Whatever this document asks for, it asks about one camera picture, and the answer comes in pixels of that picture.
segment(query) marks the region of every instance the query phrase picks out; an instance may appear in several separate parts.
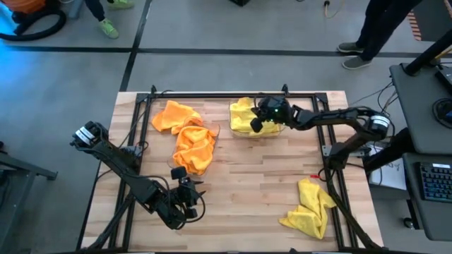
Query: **wooden table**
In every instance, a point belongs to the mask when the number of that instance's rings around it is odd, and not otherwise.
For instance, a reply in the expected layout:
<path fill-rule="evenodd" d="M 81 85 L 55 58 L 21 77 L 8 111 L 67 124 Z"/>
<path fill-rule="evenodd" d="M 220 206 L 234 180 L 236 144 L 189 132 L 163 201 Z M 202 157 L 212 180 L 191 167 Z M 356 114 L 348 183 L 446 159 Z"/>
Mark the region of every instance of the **wooden table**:
<path fill-rule="evenodd" d="M 347 107 L 344 92 L 327 94 L 331 109 Z M 109 128 L 110 140 L 115 145 L 119 145 L 129 132 L 135 98 L 136 92 L 118 94 Z M 337 250 L 330 211 L 323 240 L 278 223 L 279 218 L 299 204 L 298 180 L 317 174 L 323 166 L 315 128 L 309 131 L 286 128 L 277 138 L 235 138 L 228 122 L 228 104 L 232 99 L 174 100 L 193 107 L 205 121 L 213 121 L 221 126 L 213 163 L 203 177 L 205 183 L 196 186 L 198 191 L 207 191 L 203 196 L 207 203 L 206 215 L 201 221 L 187 224 L 180 231 L 172 231 L 156 214 L 148 214 L 140 205 L 136 205 L 130 251 Z M 302 108 L 312 109 L 310 99 L 289 101 Z M 150 119 L 165 105 L 166 99 L 153 102 Z M 354 133 L 348 126 L 335 126 L 334 129 L 338 142 Z M 177 182 L 171 180 L 167 163 L 174 150 L 176 137 L 170 133 L 159 133 L 149 124 L 146 140 L 149 148 L 143 156 L 141 174 L 164 176 L 170 181 L 171 188 L 176 187 Z M 350 159 L 350 162 L 360 163 L 358 159 Z M 106 170 L 108 168 L 102 165 L 99 173 Z M 371 238 L 382 246 L 364 171 L 348 166 L 344 175 L 353 215 Z M 323 182 L 311 180 L 326 190 Z M 118 186 L 119 177 L 113 173 L 106 174 L 96 184 L 82 247 L 89 246 L 112 218 Z M 198 205 L 197 208 L 200 213 L 202 207 Z M 342 215 L 340 218 L 345 242 L 349 243 L 345 219 Z M 122 239 L 124 222 L 121 225 L 119 239 Z"/>

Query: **orange cloth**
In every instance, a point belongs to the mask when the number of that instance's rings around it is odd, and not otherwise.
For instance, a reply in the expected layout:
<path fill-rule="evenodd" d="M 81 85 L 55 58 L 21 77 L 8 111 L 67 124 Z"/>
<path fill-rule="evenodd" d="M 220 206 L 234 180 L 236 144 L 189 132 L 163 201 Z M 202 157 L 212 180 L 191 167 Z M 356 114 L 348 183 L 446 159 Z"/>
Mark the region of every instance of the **orange cloth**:
<path fill-rule="evenodd" d="M 203 120 L 192 107 L 169 100 L 165 109 L 154 116 L 152 123 L 157 131 L 171 128 L 171 134 L 176 135 L 184 126 L 202 126 Z"/>
<path fill-rule="evenodd" d="M 187 173 L 202 175 L 212 162 L 217 134 L 200 126 L 183 127 L 177 136 L 176 152 L 172 158 Z"/>

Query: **gray floor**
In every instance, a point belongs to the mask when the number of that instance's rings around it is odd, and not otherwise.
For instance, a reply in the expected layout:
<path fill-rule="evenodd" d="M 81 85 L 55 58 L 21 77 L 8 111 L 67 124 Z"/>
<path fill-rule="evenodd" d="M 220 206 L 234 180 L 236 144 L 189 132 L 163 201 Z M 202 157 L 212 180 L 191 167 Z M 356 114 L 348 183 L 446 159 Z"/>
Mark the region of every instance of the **gray floor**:
<path fill-rule="evenodd" d="M 56 35 L 20 46 L 131 47 L 144 0 L 133 10 L 107 12 L 119 40 L 96 30 L 83 7 L 79 20 Z M 338 1 L 332 1 L 336 8 Z M 252 0 L 238 8 L 227 0 L 154 0 L 144 27 L 142 48 L 285 49 L 325 51 L 355 40 L 368 1 L 348 0 L 333 20 L 322 17 L 322 1 Z M 52 17 L 36 29 L 48 25 Z M 0 14 L 0 32 L 11 26 Z M 71 134 L 86 121 L 109 125 L 129 54 L 15 52 L 0 42 L 0 140 L 14 156 L 59 172 L 55 182 L 33 186 L 16 247 L 33 253 L 76 247 L 98 162 L 69 146 Z M 414 40 L 408 22 L 383 52 L 421 52 L 430 45 Z M 149 90 L 345 90 L 349 102 L 390 82 L 388 67 L 412 59 L 376 58 L 360 71 L 346 71 L 343 57 L 225 56 L 138 54 L 128 91 Z M 391 95 L 383 94 L 381 101 Z M 376 98 L 360 104 L 377 108 Z M 396 128 L 405 127 L 400 106 L 389 109 Z M 375 200 L 385 245 L 395 250 L 450 253 L 452 243 L 429 241 L 422 231 L 400 223 L 408 211 L 403 200 Z"/>

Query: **crumpled yellow cloth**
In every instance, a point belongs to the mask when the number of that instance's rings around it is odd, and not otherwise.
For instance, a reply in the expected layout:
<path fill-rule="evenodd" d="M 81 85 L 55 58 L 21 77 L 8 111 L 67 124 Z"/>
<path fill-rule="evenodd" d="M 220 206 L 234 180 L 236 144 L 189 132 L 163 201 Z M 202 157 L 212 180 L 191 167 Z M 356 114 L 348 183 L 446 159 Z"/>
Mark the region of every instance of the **crumpled yellow cloth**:
<path fill-rule="evenodd" d="M 237 103 L 230 105 L 231 113 L 231 129 L 240 133 L 248 133 L 251 137 L 258 137 L 267 133 L 277 133 L 280 131 L 278 124 L 271 122 L 263 122 L 263 128 L 259 133 L 255 133 L 251 128 L 251 120 L 256 118 L 256 115 L 251 111 L 254 107 L 254 102 L 249 97 L 240 98 Z"/>
<path fill-rule="evenodd" d="M 187 173 L 202 175 L 212 162 L 217 133 L 200 126 L 183 127 L 177 136 L 176 152 L 172 158 Z"/>
<path fill-rule="evenodd" d="M 286 218 L 279 222 L 293 229 L 299 229 L 309 236 L 323 239 L 328 215 L 325 207 L 335 207 L 333 199 L 316 183 L 309 179 L 298 181 L 299 205 L 297 209 L 289 211 Z"/>
<path fill-rule="evenodd" d="M 171 128 L 171 134 L 176 135 L 184 126 L 202 126 L 203 119 L 192 107 L 169 100 L 165 109 L 154 116 L 152 123 L 157 131 Z"/>

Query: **black pants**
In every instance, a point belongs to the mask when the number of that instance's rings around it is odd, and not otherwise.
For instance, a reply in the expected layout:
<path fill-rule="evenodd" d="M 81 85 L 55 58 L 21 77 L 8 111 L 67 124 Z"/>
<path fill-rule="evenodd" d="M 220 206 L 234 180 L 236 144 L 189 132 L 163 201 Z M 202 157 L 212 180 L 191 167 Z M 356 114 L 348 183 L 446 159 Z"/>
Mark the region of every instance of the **black pants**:
<path fill-rule="evenodd" d="M 361 59 L 371 61 L 408 13 L 422 0 L 371 0 L 356 45 L 364 48 Z"/>
<path fill-rule="evenodd" d="M 85 4 L 96 19 L 99 21 L 105 19 L 104 7 L 100 3 L 100 0 L 85 0 Z"/>

